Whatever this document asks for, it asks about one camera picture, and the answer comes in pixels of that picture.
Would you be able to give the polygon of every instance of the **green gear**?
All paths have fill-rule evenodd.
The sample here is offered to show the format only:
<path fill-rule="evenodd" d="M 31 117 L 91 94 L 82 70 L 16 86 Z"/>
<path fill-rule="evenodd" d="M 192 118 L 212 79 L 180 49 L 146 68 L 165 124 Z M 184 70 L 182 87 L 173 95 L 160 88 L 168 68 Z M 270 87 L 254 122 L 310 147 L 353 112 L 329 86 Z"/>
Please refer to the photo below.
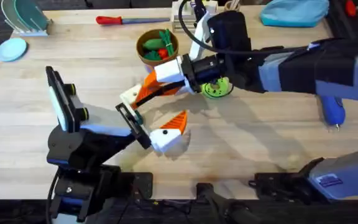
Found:
<path fill-rule="evenodd" d="M 205 83 L 201 85 L 201 92 L 208 98 L 219 98 L 227 95 L 229 92 L 229 80 L 227 78 L 220 78 L 216 84 Z"/>

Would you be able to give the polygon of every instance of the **wooden table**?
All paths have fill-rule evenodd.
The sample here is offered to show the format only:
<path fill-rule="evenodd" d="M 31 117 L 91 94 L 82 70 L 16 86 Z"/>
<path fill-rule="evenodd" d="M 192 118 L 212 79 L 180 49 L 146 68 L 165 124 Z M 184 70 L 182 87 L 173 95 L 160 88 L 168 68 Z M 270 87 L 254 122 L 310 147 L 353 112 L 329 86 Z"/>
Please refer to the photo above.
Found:
<path fill-rule="evenodd" d="M 262 6 L 243 7 L 253 48 L 306 45 L 329 34 L 312 29 L 264 27 Z M 56 167 L 46 162 L 47 139 L 57 125 L 48 98 L 45 66 L 75 83 L 82 102 L 114 110 L 118 95 L 147 75 L 135 42 L 145 31 L 170 24 L 116 27 L 95 17 L 163 17 L 170 9 L 50 11 L 49 37 L 28 37 L 29 50 L 16 62 L 0 62 L 0 198 L 46 198 Z M 180 54 L 190 40 L 178 34 Z M 140 108 L 156 128 L 188 109 L 188 129 L 180 146 L 166 155 L 135 142 L 108 164 L 154 174 L 154 198 L 193 198 L 197 182 L 214 182 L 226 197 L 255 198 L 247 181 L 256 172 L 297 171 L 316 157 L 358 151 L 358 102 L 344 101 L 347 118 L 339 133 L 321 122 L 316 98 L 294 93 L 257 94 L 235 89 L 210 100 L 202 95 L 157 98 Z"/>

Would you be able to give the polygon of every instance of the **brown bowl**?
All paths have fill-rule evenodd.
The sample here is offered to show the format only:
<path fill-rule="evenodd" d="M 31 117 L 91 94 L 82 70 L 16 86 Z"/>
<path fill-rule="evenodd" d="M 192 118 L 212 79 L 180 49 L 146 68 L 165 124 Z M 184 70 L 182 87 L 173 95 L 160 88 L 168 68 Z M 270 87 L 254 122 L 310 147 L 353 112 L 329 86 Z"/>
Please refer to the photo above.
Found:
<path fill-rule="evenodd" d="M 137 39 L 137 42 L 136 42 L 137 54 L 138 54 L 139 58 L 143 61 L 143 63 L 148 65 L 150 70 L 152 70 L 157 65 L 161 65 L 162 63 L 165 63 L 165 62 L 168 62 L 168 61 L 171 61 L 171 60 L 175 59 L 177 57 L 177 55 L 178 55 L 178 49 L 179 49 L 178 39 L 170 31 L 169 33 L 171 35 L 171 42 L 172 42 L 172 45 L 173 45 L 173 55 L 169 56 L 168 58 L 166 58 L 164 60 L 148 60 L 148 59 L 143 57 L 143 55 L 145 55 L 144 49 L 143 49 L 143 44 L 146 43 L 146 41 L 148 41 L 150 39 L 160 39 L 161 38 L 160 33 L 159 33 L 160 31 L 165 32 L 165 30 L 163 30 L 163 29 L 149 30 L 146 33 L 142 34 L 139 37 L 139 39 Z"/>

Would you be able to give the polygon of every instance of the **red knife handle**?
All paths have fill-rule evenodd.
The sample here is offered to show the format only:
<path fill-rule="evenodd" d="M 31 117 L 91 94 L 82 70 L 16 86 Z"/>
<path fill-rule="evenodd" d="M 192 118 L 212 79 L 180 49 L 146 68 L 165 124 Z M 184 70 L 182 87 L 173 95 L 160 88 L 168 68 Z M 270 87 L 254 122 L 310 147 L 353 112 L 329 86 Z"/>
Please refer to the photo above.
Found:
<path fill-rule="evenodd" d="M 108 17 L 108 16 L 98 16 L 96 22 L 99 25 L 122 25 L 122 18 L 119 17 Z"/>
<path fill-rule="evenodd" d="M 348 16 L 355 17 L 356 16 L 356 5 L 354 4 L 353 0 L 346 1 L 346 13 Z"/>

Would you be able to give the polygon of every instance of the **black cable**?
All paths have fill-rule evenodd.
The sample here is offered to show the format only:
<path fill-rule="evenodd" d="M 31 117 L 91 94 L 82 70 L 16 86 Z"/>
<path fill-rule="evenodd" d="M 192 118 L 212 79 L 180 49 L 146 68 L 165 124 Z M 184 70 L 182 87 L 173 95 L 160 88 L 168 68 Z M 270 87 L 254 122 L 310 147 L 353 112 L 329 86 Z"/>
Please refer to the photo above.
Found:
<path fill-rule="evenodd" d="M 174 88 L 182 87 L 184 85 L 185 85 L 185 81 L 179 81 L 179 82 L 169 83 L 168 85 L 165 85 L 165 86 L 161 86 L 158 90 L 154 91 L 153 93 L 146 96 L 145 98 L 139 100 L 136 103 L 136 106 L 138 106 L 138 107 L 142 106 L 144 103 L 151 100 L 152 98 L 154 98 L 156 96 L 160 96 L 169 90 L 173 90 Z"/>
<path fill-rule="evenodd" d="M 189 223 L 189 224 L 193 224 L 193 222 L 192 222 L 192 221 L 190 221 L 190 219 L 189 219 L 189 217 L 187 216 L 187 214 L 185 214 L 185 218 L 186 218 L 187 223 Z"/>
<path fill-rule="evenodd" d="M 58 167 L 58 169 L 56 170 L 55 176 L 53 177 L 52 183 L 50 184 L 50 187 L 49 187 L 47 203 L 46 203 L 46 207 L 45 207 L 45 218 L 46 218 L 47 224 L 52 224 L 52 219 L 51 219 L 50 214 L 49 214 L 50 202 L 52 201 L 53 189 L 55 188 L 57 177 L 59 175 L 60 175 L 60 167 Z"/>
<path fill-rule="evenodd" d="M 198 40 L 191 32 L 189 29 L 187 29 L 185 21 L 183 21 L 183 8 L 185 6 L 185 4 L 188 2 L 189 0 L 183 0 L 181 2 L 181 4 L 179 5 L 179 12 L 178 12 L 178 19 L 179 19 L 179 23 L 181 25 L 181 28 L 183 29 L 183 31 L 185 32 L 185 34 L 194 42 L 196 42 L 200 47 L 210 50 L 212 52 L 215 53 L 220 53 L 220 54 L 231 54 L 231 55 L 248 55 L 248 56 L 253 56 L 253 55 L 266 55 L 266 54 L 277 54 L 277 53 L 285 53 L 285 52 L 292 52 L 292 51 L 296 51 L 296 50 L 300 50 L 300 49 L 305 49 L 307 47 L 289 47 L 289 48 L 285 48 L 285 49 L 280 49 L 280 50 L 265 50 L 265 51 L 236 51 L 236 50 L 223 50 L 223 49 L 217 49 L 214 47 L 209 46 L 208 44 L 205 44 L 204 42 Z"/>
<path fill-rule="evenodd" d="M 153 200 L 146 199 L 146 198 L 144 197 L 142 191 L 141 191 L 139 188 L 137 189 L 137 191 L 138 191 L 138 193 L 139 193 L 139 195 L 140 195 L 140 197 L 142 198 L 143 201 L 145 201 L 145 202 L 151 202 L 151 203 L 152 203 Z M 163 206 L 163 207 L 172 208 L 172 209 L 169 210 L 168 212 L 165 212 L 165 213 L 162 213 L 162 214 L 161 214 L 161 213 L 159 213 L 159 212 L 156 212 L 156 211 L 153 211 L 153 210 L 150 210 L 150 209 L 146 209 L 146 208 L 141 207 L 141 206 L 140 206 L 138 203 L 136 203 L 135 200 L 134 200 L 134 204 L 136 205 L 136 207 L 137 207 L 138 209 L 140 209 L 140 210 L 142 210 L 142 211 L 145 211 L 145 212 L 150 212 L 150 213 L 158 214 L 158 215 L 166 215 L 166 214 L 169 214 L 169 213 L 172 213 L 172 212 L 175 212 L 175 211 L 181 212 L 181 213 L 183 213 L 184 215 L 189 215 L 189 214 L 191 213 L 191 209 L 192 209 L 192 207 L 193 207 L 193 201 L 192 201 L 192 200 L 190 200 L 189 203 L 183 203 L 183 204 L 181 203 L 181 204 L 180 204 L 180 207 L 176 207 L 176 206 L 173 206 L 173 205 L 167 205 L 167 204 L 164 203 L 164 202 L 171 202 L 171 203 L 172 203 L 171 200 L 170 200 L 170 201 L 162 200 L 160 204 L 161 204 L 161 206 Z M 188 211 L 184 211 L 184 210 L 181 209 L 182 207 L 185 207 L 185 206 L 187 206 L 187 205 L 189 205 Z"/>
<path fill-rule="evenodd" d="M 129 202 L 131 201 L 131 197 L 128 198 L 127 204 L 125 205 L 123 211 L 121 212 L 121 215 L 119 216 L 119 219 L 117 221 L 117 224 L 121 222 L 122 217 L 124 216 L 125 212 L 127 211 L 127 208 L 129 206 Z"/>
<path fill-rule="evenodd" d="M 215 202 L 208 196 L 206 196 L 205 198 L 209 202 L 209 205 L 211 206 L 212 214 L 214 215 L 215 220 L 218 222 L 218 224 L 225 223 L 225 222 L 223 222 L 224 220 L 222 221 L 221 217 L 219 216 L 219 211 L 218 211 L 218 208 L 217 208 Z"/>

